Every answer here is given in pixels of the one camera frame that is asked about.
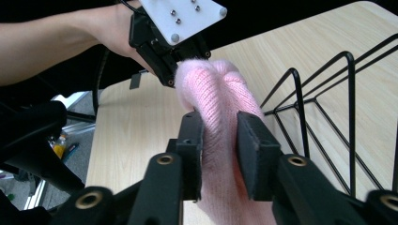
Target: chair leg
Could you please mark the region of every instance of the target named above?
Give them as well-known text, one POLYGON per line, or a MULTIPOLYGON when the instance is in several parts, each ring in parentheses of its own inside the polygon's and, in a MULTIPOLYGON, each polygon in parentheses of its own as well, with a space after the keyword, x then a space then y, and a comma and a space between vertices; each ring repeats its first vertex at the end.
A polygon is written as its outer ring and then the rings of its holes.
POLYGON ((5 163, 31 172, 69 194, 84 188, 82 180, 56 156, 45 141, 28 147, 5 163))

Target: robotic arm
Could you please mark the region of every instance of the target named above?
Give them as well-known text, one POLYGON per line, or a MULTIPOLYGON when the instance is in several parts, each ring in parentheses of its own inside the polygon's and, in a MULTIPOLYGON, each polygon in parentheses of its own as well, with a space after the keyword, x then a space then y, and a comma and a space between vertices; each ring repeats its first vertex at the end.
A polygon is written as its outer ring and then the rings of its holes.
MULTIPOLYGON (((142 181, 115 195, 105 187, 80 190, 49 224, 182 224, 183 201, 201 199, 203 133, 199 112, 187 113, 177 139, 150 159, 142 181)), ((237 157, 249 198, 273 201, 277 224, 397 224, 396 192, 374 190, 366 202, 343 194, 308 158, 284 155, 248 112, 237 114, 237 157)))
POLYGON ((211 55, 200 32, 225 18, 227 9, 211 0, 142 0, 131 8, 129 44, 164 86, 174 87, 177 63, 211 55))

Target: black bracket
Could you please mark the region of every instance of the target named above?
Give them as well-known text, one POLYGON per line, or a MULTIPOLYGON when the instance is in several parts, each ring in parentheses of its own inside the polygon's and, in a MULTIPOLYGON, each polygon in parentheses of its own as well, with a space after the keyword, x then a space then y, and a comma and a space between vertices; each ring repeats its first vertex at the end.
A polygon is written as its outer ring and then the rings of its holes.
POLYGON ((177 62, 190 58, 208 59, 211 55, 200 33, 170 46, 145 13, 131 16, 129 44, 154 70, 164 86, 174 87, 177 62))
MULTIPOLYGON (((199 112, 187 113, 178 139, 150 159, 142 181, 114 196, 104 187, 85 188, 50 224, 181 224, 183 201, 200 199, 203 132, 199 112)), ((247 112, 237 114, 237 154, 249 198, 273 201, 278 224, 397 224, 396 192, 374 190, 366 202, 343 194, 309 158, 284 155, 247 112)))

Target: knit fabric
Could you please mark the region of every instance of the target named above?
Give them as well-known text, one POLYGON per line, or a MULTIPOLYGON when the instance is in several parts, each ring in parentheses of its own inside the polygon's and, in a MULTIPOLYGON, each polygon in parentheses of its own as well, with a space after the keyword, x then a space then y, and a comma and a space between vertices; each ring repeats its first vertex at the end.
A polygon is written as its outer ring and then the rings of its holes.
POLYGON ((216 224, 275 224, 270 202, 250 201, 236 156, 237 112, 259 116, 244 78, 229 61, 187 60, 176 71, 181 105, 205 124, 202 200, 198 206, 216 224))

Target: black chair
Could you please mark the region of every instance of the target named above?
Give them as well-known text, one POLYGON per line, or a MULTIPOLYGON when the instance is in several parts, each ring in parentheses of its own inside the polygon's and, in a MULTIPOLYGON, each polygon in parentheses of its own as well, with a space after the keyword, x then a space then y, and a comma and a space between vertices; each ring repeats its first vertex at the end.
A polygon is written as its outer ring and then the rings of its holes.
POLYGON ((71 194, 84 188, 76 176, 49 145, 67 122, 67 110, 59 101, 14 111, 0 102, 0 169, 10 173, 24 170, 71 194))

